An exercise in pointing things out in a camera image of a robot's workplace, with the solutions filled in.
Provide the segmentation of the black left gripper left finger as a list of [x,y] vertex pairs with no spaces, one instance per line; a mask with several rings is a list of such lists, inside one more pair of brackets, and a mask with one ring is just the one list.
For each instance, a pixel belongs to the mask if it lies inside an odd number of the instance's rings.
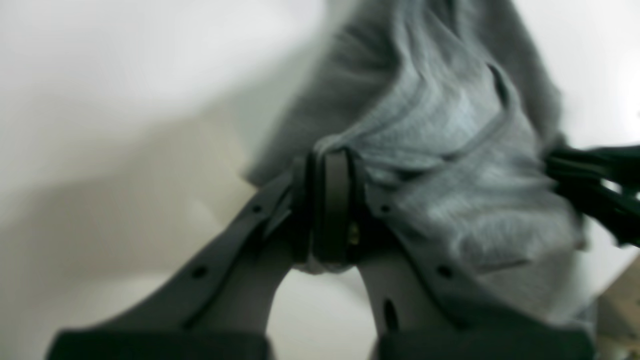
[[137,305],[58,333],[48,360],[270,360],[266,326],[288,271],[305,265],[316,160],[300,157]]

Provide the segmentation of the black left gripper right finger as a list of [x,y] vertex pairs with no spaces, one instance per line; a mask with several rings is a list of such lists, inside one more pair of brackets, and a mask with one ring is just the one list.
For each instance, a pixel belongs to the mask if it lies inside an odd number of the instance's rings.
[[592,360],[580,326],[547,325],[494,296],[368,180],[348,150],[320,156],[320,264],[354,266],[375,360]]

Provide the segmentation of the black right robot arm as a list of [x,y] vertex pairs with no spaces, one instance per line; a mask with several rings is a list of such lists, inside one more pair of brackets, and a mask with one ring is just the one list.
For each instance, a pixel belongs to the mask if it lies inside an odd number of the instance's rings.
[[640,147],[558,148],[544,160],[555,191],[598,221],[618,246],[640,246]]

